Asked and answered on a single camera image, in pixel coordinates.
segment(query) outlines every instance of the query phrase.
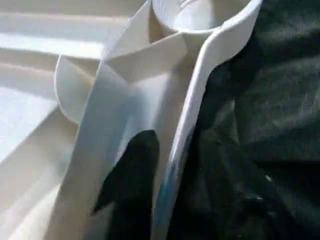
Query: plastic compartment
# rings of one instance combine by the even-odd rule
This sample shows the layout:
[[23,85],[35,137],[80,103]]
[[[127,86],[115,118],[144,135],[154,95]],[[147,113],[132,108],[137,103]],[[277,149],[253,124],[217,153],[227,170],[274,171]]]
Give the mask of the plastic compartment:
[[54,94],[57,57],[0,49],[0,238],[55,186],[70,161],[77,126]]
[[153,9],[169,32],[206,33],[235,16],[248,0],[156,0]]

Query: black glove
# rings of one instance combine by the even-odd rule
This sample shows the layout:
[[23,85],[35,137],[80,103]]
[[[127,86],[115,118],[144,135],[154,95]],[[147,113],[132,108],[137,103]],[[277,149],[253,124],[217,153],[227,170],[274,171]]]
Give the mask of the black glove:
[[113,204],[108,240],[149,240],[152,222],[153,181],[159,158],[154,131],[137,134],[106,177],[93,214]]

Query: white plastic tray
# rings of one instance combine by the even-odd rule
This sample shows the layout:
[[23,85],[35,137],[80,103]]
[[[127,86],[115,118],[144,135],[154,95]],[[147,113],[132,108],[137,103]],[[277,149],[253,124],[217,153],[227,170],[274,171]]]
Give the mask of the white plastic tray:
[[147,129],[160,142],[152,238],[165,239],[207,78],[245,46],[260,4],[2,1],[0,239],[81,239],[104,178]]

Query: dark cloth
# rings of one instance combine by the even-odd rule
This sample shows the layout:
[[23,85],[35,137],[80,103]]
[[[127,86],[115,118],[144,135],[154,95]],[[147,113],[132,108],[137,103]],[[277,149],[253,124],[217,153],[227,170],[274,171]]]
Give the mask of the dark cloth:
[[168,239],[214,239],[203,146],[217,132],[273,180],[302,239],[320,239],[319,117],[320,1],[264,0],[246,47],[209,77]]
[[113,205],[106,230],[108,240],[141,239],[151,235],[153,179],[159,158],[156,133],[137,134],[106,177],[93,214]]

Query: white plastic surface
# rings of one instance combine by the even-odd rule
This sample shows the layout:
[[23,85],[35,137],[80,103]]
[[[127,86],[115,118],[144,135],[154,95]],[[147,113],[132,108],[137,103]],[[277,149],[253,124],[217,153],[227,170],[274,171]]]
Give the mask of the white plastic surface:
[[[154,181],[155,222],[152,239],[165,239],[184,168],[184,154],[196,124],[208,76],[214,67],[232,58],[245,46],[261,4],[261,0],[251,0],[249,3],[237,0],[230,2],[236,4],[232,9],[228,8],[228,4],[219,2],[224,8],[220,13],[226,15],[217,18],[217,27],[212,23],[208,25],[208,21],[204,25],[196,20],[191,24],[192,29],[187,30],[174,29],[165,22],[155,24],[154,21],[149,22],[149,27],[143,22],[143,27],[138,28],[139,21],[145,21],[150,16],[153,6],[158,3],[170,5],[168,1],[154,0],[153,6],[149,1],[133,17],[118,44],[104,56],[101,64],[109,66],[118,74],[117,78],[120,77],[128,85],[130,94],[126,102],[127,119],[124,122],[114,122],[110,120],[111,115],[94,117],[96,114],[92,112],[93,109],[100,108],[100,104],[103,104],[96,99],[109,99],[97,87],[102,84],[100,79],[110,77],[100,68],[86,104],[71,165],[62,184],[62,189],[65,190],[59,194],[54,207],[47,239],[80,239],[106,175],[116,164],[131,137],[147,129],[154,129],[160,142],[159,166]],[[190,5],[189,13],[192,16],[194,13],[191,6],[196,10],[201,4]],[[200,30],[195,27],[198,24],[201,25]],[[154,32],[153,26],[163,36],[173,34],[153,42],[150,38],[150,33]],[[142,42],[133,36],[139,36]],[[105,101],[101,108],[104,106],[109,111],[108,102]],[[108,127],[117,132],[117,137],[113,139],[116,143],[105,145],[103,149],[96,145],[89,148],[81,144],[88,141],[88,135],[81,134],[82,131],[89,134],[89,127],[100,128],[101,123],[107,122]],[[94,134],[89,137],[90,141],[99,139],[104,142],[110,136],[103,132]],[[106,155],[100,155],[100,151],[104,151]],[[88,155],[94,156],[90,162],[86,157]],[[85,180],[79,180],[81,176],[86,176]]]
[[77,126],[54,94],[57,56],[0,49],[0,239],[63,180]]
[[1,1],[0,239],[101,238],[100,187],[148,129],[152,238],[165,239],[207,78],[244,47],[261,1]]

